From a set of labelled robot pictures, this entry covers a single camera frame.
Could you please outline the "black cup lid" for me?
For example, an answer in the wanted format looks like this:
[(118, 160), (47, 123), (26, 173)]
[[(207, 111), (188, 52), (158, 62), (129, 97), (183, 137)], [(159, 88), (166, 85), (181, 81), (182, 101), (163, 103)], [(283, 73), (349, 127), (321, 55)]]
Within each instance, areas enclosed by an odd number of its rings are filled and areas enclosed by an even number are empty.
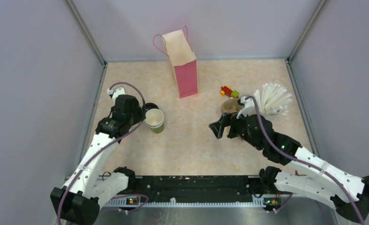
[(154, 103), (146, 103), (145, 107), (144, 107), (144, 110), (147, 112), (151, 109), (159, 109), (159, 107)]

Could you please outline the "green paper cup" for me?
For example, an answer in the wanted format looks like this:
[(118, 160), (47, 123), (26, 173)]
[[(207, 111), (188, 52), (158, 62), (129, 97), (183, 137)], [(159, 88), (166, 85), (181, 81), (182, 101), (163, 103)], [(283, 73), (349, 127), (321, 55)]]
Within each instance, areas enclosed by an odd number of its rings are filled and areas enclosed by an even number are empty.
[(159, 109), (150, 109), (146, 112), (146, 125), (155, 134), (159, 134), (164, 130), (164, 114)]

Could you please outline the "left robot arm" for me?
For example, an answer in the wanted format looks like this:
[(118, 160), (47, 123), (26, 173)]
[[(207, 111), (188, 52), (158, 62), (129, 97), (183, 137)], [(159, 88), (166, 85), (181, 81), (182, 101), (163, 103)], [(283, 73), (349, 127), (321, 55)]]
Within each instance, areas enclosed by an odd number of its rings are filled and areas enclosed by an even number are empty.
[(98, 122), (90, 147), (71, 177), (61, 188), (55, 187), (50, 198), (58, 220), (92, 225), (101, 208), (118, 192), (132, 193), (135, 179), (114, 172), (99, 185), (97, 178), (110, 154), (121, 140), (140, 126), (145, 114), (136, 97), (122, 94), (108, 117)]

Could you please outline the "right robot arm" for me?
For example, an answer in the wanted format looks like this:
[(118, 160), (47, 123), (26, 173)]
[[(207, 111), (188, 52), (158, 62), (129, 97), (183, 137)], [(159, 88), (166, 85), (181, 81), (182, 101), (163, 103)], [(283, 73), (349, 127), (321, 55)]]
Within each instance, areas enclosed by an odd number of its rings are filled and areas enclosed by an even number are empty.
[(274, 131), (273, 125), (257, 115), (240, 116), (224, 113), (209, 124), (216, 138), (222, 138), (229, 127), (228, 138), (239, 137), (262, 151), (268, 160), (304, 174), (289, 174), (268, 166), (260, 170), (260, 186), (266, 193), (275, 191), (301, 195), (334, 209), (354, 223), (365, 221), (369, 214), (369, 176), (358, 177), (322, 160), (295, 139)]

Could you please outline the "brown pulp cup carrier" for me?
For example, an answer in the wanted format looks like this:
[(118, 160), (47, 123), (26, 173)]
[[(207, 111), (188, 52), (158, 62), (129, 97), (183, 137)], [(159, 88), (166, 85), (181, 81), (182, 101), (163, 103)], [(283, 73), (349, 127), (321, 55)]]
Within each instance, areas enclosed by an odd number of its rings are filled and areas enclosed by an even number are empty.
[(240, 112), (242, 106), (239, 104), (238, 98), (230, 98), (221, 105), (221, 113), (229, 114), (231, 117)]

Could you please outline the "red yellow green toy blocks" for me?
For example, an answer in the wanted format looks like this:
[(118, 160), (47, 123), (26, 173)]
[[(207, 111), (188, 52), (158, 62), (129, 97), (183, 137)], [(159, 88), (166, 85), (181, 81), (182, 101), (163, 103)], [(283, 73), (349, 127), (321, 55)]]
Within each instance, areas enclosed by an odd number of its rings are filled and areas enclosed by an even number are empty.
[(228, 96), (230, 98), (238, 98), (239, 92), (237, 90), (232, 90), (230, 86), (221, 86), (220, 94), (222, 96)]

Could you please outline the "white cup of straws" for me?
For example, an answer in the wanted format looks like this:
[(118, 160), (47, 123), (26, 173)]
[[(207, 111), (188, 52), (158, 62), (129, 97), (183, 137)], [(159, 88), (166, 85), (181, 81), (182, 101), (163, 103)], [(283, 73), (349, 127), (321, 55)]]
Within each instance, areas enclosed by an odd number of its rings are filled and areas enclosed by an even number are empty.
[(292, 93), (277, 83), (265, 83), (261, 90), (253, 93), (258, 109), (265, 119), (273, 120), (278, 115), (288, 114), (288, 105), (292, 103)]

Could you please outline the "pink paper bag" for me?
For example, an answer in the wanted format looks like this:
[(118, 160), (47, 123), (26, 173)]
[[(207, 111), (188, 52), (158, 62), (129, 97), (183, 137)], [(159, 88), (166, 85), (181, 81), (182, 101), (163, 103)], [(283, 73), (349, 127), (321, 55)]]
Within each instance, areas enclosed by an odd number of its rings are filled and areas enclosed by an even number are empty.
[(179, 98), (197, 94), (197, 58), (189, 42), (187, 26), (164, 35), (154, 35), (153, 45), (166, 56)]

